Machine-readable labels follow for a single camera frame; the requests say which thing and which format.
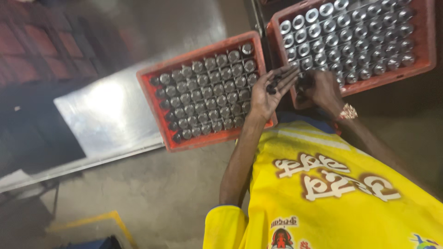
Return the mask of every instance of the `concrete floor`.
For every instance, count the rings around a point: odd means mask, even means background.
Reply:
[[[228,36],[249,30],[226,14],[235,7],[235,15],[247,22],[242,6],[234,0],[220,6],[223,18],[231,22]],[[440,14],[437,19],[441,30]],[[438,43],[442,34],[437,34]],[[439,63],[430,73],[346,100],[408,162],[409,170],[443,198],[441,69]],[[218,203],[219,183],[233,148],[230,141],[173,154],[157,149],[69,175],[58,188],[0,206],[2,248],[54,248],[110,234],[125,248],[200,248],[205,216]],[[115,215],[96,217],[114,210],[124,226]]]

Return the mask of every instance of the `red plastic crate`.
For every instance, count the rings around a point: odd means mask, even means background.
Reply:
[[[177,56],[175,58],[158,63],[154,66],[137,72],[137,78],[140,82],[141,88],[143,89],[149,106],[151,107],[152,114],[154,115],[160,133],[162,134],[166,149],[169,152],[178,152],[236,139],[240,135],[241,127],[232,128],[229,130],[221,130],[216,133],[212,132],[209,135],[192,137],[189,140],[182,140],[182,142],[179,144],[174,142],[172,140],[172,136],[175,134],[175,132],[172,132],[168,129],[169,122],[164,119],[164,116],[166,115],[168,110],[161,109],[159,106],[160,100],[155,97],[155,91],[158,88],[161,88],[161,86],[152,86],[149,83],[149,79],[152,77],[158,77],[162,73],[169,72],[173,69],[181,68],[182,65],[191,66],[192,61],[203,60],[203,58],[205,58],[205,56],[207,55],[213,56],[216,53],[222,53],[226,50],[236,49],[238,45],[244,44],[246,42],[249,42],[254,46],[254,59],[256,61],[259,76],[265,74],[266,67],[264,64],[260,36],[255,31],[250,31],[238,36],[228,38],[216,44],[191,51],[189,53]],[[265,128],[272,127],[276,124],[277,118],[274,113],[271,119],[266,123]]]
[[[280,23],[284,20],[292,20],[298,14],[306,13],[311,8],[319,8],[322,4],[328,2],[333,3],[334,1],[306,0],[285,8],[272,16],[267,26],[267,33],[271,48],[279,55],[282,66],[288,65],[288,58],[283,47],[283,38],[280,34]],[[436,66],[434,0],[412,0],[409,7],[415,11],[415,15],[409,20],[409,23],[414,25],[414,32],[409,38],[415,42],[412,49],[413,54],[416,56],[415,64],[409,67],[401,67],[397,71],[387,71],[381,76],[372,76],[365,81],[359,80],[352,85],[345,85],[345,87],[341,88],[342,96],[421,74],[430,71]],[[294,106],[296,106],[295,88],[291,89],[291,95]]]

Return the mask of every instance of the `yellow t-shirt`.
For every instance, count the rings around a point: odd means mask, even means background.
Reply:
[[[236,206],[208,213],[204,249],[442,248],[442,203],[303,121],[263,133],[250,194],[249,221]]]

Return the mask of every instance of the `yellow floor marking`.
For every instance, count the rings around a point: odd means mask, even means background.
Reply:
[[[77,226],[82,226],[82,225],[86,225],[86,224],[89,224],[89,223],[98,222],[98,221],[102,221],[102,220],[106,220],[106,219],[114,219],[116,224],[123,231],[123,234],[125,235],[126,239],[131,244],[132,248],[138,249],[138,246],[137,246],[134,238],[132,237],[131,233],[129,232],[129,230],[124,225],[123,221],[121,220],[121,218],[120,218],[120,216],[119,216],[119,214],[118,214],[118,212],[116,210],[111,211],[109,213],[100,214],[100,215],[95,216],[95,217],[90,217],[90,218],[76,220],[74,222],[69,222],[69,223],[64,224],[64,225],[50,226],[50,227],[48,227],[46,229],[46,231],[47,232],[55,232],[55,231],[64,230],[64,229],[68,229],[68,228],[73,228],[73,227],[77,227]]]

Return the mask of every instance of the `man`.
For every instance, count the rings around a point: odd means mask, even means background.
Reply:
[[[299,74],[270,71],[253,87],[203,248],[441,248],[443,204],[413,184],[401,160],[358,120],[331,72],[308,73],[314,85],[306,96],[354,132],[367,154],[309,118],[263,131]],[[270,95],[266,86],[277,74]],[[248,184],[249,220],[240,209]]]

